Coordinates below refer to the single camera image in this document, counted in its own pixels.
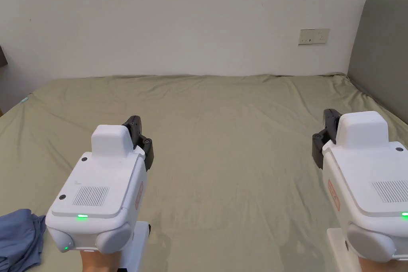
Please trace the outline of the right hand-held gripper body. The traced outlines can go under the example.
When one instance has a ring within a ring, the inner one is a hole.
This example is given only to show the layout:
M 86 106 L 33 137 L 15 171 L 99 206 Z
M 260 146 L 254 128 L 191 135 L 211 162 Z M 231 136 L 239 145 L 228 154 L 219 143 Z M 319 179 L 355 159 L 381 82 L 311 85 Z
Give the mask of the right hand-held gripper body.
M 408 153 L 391 142 L 375 111 L 346 113 L 336 144 L 322 150 L 323 182 L 339 228 L 327 230 L 339 272 L 360 272 L 359 257 L 375 262 L 408 258 Z

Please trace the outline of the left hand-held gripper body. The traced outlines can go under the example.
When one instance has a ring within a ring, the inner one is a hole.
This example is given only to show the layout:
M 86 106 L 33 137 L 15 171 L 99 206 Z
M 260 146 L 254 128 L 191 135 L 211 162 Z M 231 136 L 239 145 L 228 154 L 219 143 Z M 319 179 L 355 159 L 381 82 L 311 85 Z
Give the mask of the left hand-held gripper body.
M 62 253 L 121 251 L 119 270 L 140 270 L 150 224 L 139 221 L 147 187 L 144 152 L 123 125 L 99 125 L 45 218 Z

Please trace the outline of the person's left hand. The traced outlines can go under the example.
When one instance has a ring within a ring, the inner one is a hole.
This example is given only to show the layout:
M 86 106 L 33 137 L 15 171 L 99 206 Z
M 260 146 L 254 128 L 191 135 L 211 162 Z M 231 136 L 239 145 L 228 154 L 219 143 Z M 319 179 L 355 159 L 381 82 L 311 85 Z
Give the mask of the person's left hand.
M 80 251 L 83 272 L 116 272 L 120 268 L 122 252 L 103 254 Z

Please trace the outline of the person's right hand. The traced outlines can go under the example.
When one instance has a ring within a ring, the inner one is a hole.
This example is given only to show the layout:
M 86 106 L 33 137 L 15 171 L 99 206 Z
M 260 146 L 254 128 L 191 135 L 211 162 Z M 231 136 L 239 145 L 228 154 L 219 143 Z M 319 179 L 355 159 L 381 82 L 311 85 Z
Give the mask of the person's right hand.
M 359 257 L 362 272 L 407 272 L 408 261 L 391 260 L 389 262 L 375 262 Z

